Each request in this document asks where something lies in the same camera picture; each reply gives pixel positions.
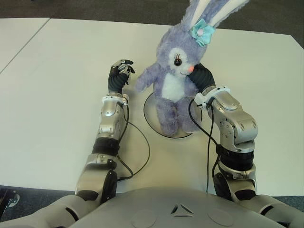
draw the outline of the bunny ear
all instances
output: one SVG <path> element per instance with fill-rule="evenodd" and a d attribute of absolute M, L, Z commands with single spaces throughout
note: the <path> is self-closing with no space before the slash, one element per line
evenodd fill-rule
<path fill-rule="evenodd" d="M 184 25 L 187 30 L 190 30 L 199 20 L 210 1 L 212 0 L 190 0 L 190 5 L 186 9 L 186 14 L 181 20 L 181 24 Z"/>
<path fill-rule="evenodd" d="M 191 23 L 190 23 L 190 28 L 192 28 L 193 25 L 195 25 L 195 23 L 200 19 L 201 15 L 203 14 L 203 12 L 205 11 L 206 7 L 208 6 L 208 4 L 210 2 L 211 2 L 211 0 L 200 0 L 198 2 L 195 12 L 193 14 Z"/>
<path fill-rule="evenodd" d="M 210 22 L 209 25 L 217 27 L 221 21 L 226 19 L 231 13 L 238 11 L 243 7 L 249 0 L 229 0 L 216 14 Z"/>

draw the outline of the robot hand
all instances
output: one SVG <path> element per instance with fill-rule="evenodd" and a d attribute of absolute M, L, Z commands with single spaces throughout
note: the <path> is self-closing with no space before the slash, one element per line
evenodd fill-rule
<path fill-rule="evenodd" d="M 113 64 L 108 78 L 109 93 L 122 93 L 123 86 L 128 85 L 130 73 L 135 73 L 131 64 L 133 62 L 127 59 L 121 59 Z"/>

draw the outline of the white table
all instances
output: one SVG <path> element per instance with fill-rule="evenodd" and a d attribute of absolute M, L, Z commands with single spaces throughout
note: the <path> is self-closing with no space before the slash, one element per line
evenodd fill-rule
<path fill-rule="evenodd" d="M 128 58 L 136 71 L 124 90 L 130 121 L 145 133 L 152 154 L 147 167 L 119 183 L 118 191 L 158 185 L 205 189 L 207 137 L 158 135 L 143 116 L 152 88 L 140 95 L 133 90 L 168 28 L 51 19 L 0 75 L 0 184 L 74 190 L 95 140 L 109 68 Z M 254 162 L 260 194 L 304 195 L 303 62 L 303 49 L 291 36 L 225 29 L 217 29 L 202 59 L 216 83 L 229 86 L 258 123 Z M 209 129 L 206 113 L 204 120 Z M 217 127 L 213 135 L 219 140 Z M 147 146 L 133 127 L 121 148 L 133 170 L 141 167 Z M 213 163 L 214 145 L 211 151 Z M 117 171 L 128 175 L 120 164 Z M 214 192 L 212 180 L 209 186 Z"/>
<path fill-rule="evenodd" d="M 49 18 L 0 19 L 0 72 Z"/>

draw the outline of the pink nose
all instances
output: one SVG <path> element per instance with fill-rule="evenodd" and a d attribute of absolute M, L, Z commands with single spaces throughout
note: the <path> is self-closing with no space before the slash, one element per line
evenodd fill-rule
<path fill-rule="evenodd" d="M 194 70 L 194 66 L 190 66 L 190 67 L 188 68 L 188 72 L 189 72 L 189 73 L 192 73 L 193 70 Z"/>

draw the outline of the floor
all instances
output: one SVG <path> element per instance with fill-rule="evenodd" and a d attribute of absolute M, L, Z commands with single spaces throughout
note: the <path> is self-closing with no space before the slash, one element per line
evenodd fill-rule
<path fill-rule="evenodd" d="M 0 18 L 50 17 L 174 25 L 179 23 L 188 4 L 189 0 L 0 0 Z M 304 47 L 303 12 L 303 0 L 251 0 L 219 28 L 289 34 Z M 0 221 L 29 215 L 73 194 L 23 188 L 18 188 L 17 193 L 20 202 L 7 208 Z M 304 196 L 276 198 L 304 211 Z"/>

